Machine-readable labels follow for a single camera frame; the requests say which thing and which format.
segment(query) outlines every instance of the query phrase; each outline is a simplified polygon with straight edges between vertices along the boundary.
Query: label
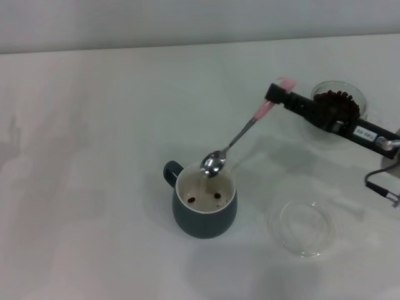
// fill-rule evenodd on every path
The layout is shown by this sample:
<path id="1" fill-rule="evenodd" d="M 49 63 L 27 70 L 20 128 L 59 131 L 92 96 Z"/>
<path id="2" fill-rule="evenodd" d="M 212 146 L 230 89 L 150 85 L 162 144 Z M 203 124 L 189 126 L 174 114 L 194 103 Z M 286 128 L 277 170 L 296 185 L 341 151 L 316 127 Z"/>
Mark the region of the label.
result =
<path id="1" fill-rule="evenodd" d="M 365 129 L 361 126 L 357 126 L 353 132 L 355 136 L 359 136 L 360 138 L 366 139 L 367 141 L 373 142 L 376 139 L 377 133 Z"/>

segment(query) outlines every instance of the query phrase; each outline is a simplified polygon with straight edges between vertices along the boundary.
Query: table surface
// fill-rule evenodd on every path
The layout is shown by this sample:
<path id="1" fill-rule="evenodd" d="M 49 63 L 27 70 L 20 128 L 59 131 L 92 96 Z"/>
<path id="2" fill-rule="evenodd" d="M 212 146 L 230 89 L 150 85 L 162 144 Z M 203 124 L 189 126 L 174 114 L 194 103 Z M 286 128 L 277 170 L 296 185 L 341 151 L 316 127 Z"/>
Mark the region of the table surface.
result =
<path id="1" fill-rule="evenodd" d="M 0 298 L 398 300 L 400 212 L 363 186 L 378 154 L 275 107 L 229 153 L 237 217 L 209 240 L 174 222 L 162 169 L 225 146 L 279 76 L 305 96 L 349 82 L 396 132 L 399 49 L 387 35 L 0 56 Z M 269 234 L 269 204 L 291 197 L 329 206 L 319 257 Z"/>

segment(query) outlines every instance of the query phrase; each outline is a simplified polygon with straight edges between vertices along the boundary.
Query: dark green mug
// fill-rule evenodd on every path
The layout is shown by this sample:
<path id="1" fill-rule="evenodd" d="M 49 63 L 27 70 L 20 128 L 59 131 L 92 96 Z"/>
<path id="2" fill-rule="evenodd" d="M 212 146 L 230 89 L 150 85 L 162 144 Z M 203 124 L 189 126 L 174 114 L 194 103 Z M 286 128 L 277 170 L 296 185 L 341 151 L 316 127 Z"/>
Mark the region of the dark green mug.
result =
<path id="1" fill-rule="evenodd" d="M 228 230 L 238 210 L 236 184 L 228 169 L 205 179 L 199 164 L 183 168 L 176 161 L 169 161 L 163 174 L 174 188 L 172 211 L 185 233 L 209 239 Z"/>

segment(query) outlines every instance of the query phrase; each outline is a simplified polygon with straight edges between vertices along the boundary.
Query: metal spoon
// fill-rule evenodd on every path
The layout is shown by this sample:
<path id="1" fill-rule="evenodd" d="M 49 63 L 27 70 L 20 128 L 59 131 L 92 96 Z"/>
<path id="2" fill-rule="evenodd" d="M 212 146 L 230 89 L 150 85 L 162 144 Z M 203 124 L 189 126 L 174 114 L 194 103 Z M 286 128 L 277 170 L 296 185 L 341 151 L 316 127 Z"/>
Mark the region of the metal spoon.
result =
<path id="1" fill-rule="evenodd" d="M 294 80 L 287 80 L 284 78 L 279 79 L 283 79 L 280 86 L 287 91 L 292 90 L 296 84 Z M 239 132 L 239 134 L 235 136 L 235 138 L 229 143 L 227 147 L 225 147 L 223 150 L 217 150 L 208 154 L 206 158 L 202 160 L 200 164 L 200 171 L 205 177 L 213 178 L 217 176 L 219 172 L 221 172 L 226 163 L 226 153 L 228 152 L 228 150 L 233 145 L 235 145 L 236 142 L 243 136 L 243 134 L 245 134 L 258 120 L 264 117 L 273 106 L 274 103 L 266 100 L 266 102 L 256 111 L 251 120 L 247 122 L 241 132 Z"/>
<path id="2" fill-rule="evenodd" d="M 243 127 L 241 132 L 229 143 L 227 147 L 223 150 L 214 151 L 206 156 L 200 164 L 200 171 L 207 178 L 213 178 L 221 172 L 226 163 L 226 153 L 227 151 L 236 144 L 236 142 L 245 134 L 255 123 L 256 119 L 252 118 Z"/>

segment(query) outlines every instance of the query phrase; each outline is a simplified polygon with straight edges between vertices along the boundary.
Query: glass dish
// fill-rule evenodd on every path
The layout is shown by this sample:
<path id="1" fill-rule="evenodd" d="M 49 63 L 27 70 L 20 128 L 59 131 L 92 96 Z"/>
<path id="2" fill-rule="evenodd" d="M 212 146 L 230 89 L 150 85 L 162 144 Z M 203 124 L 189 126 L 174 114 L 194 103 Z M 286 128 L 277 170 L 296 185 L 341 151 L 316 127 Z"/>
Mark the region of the glass dish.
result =
<path id="1" fill-rule="evenodd" d="M 302 196 L 274 201 L 267 213 L 267 227 L 283 248 L 303 258 L 326 253 L 336 237 L 334 219 L 325 201 Z"/>
<path id="2" fill-rule="evenodd" d="M 311 99 L 317 94 L 326 93 L 329 90 L 332 92 L 342 91 L 352 95 L 354 102 L 360 107 L 360 119 L 366 120 L 368 115 L 368 104 L 364 94 L 355 86 L 342 81 L 324 81 L 318 84 L 311 92 Z"/>

